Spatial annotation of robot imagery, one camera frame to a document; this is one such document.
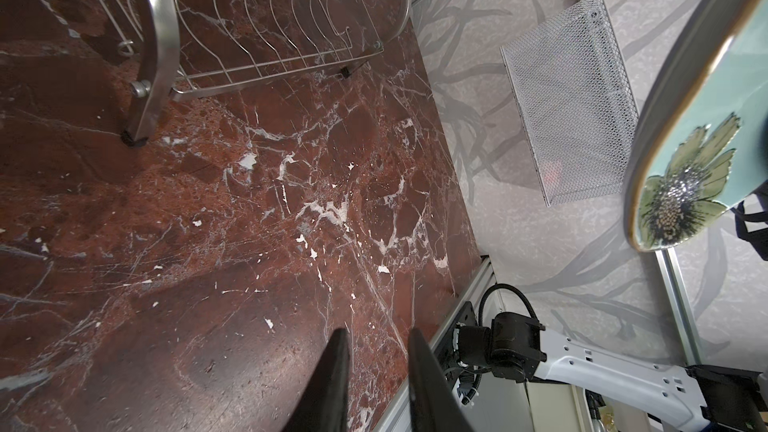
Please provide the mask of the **light green flower plate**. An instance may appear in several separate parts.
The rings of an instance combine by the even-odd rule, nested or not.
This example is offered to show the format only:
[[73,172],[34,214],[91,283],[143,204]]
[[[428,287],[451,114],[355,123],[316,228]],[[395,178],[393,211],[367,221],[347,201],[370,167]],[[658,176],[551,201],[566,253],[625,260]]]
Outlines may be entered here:
[[702,0],[645,101],[624,178],[639,252],[677,246],[767,180],[767,0]]

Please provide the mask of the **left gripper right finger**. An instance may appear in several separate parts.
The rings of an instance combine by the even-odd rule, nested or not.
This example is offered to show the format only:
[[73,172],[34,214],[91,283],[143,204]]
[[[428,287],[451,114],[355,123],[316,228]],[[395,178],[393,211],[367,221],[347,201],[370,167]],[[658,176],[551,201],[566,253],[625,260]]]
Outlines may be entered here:
[[472,431],[436,356],[417,328],[408,337],[408,382],[412,431]]

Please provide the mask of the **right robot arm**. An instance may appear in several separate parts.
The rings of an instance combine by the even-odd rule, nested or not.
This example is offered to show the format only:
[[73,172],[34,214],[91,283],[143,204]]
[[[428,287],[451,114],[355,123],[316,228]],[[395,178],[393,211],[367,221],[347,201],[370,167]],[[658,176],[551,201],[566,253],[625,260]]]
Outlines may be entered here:
[[528,298],[497,283],[483,294],[515,294],[525,314],[501,312],[492,321],[484,357],[500,378],[571,384],[615,398],[677,431],[764,431],[767,375],[728,367],[662,366],[591,348],[546,328]]

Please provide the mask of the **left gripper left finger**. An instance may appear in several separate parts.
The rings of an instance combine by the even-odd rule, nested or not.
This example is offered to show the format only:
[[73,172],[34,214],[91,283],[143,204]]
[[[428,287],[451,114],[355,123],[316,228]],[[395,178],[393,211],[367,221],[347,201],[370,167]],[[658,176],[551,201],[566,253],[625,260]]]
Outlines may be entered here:
[[283,431],[346,431],[349,371],[348,332],[338,328]]

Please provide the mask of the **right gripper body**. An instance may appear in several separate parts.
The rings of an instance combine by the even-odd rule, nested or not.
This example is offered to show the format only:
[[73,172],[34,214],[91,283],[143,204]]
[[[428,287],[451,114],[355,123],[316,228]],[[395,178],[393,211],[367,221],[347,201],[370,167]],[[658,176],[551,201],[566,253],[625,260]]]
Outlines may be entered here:
[[758,187],[752,195],[761,207],[759,211],[746,211],[745,200],[731,209],[735,218],[736,235],[748,242],[763,261],[767,261],[767,182]]

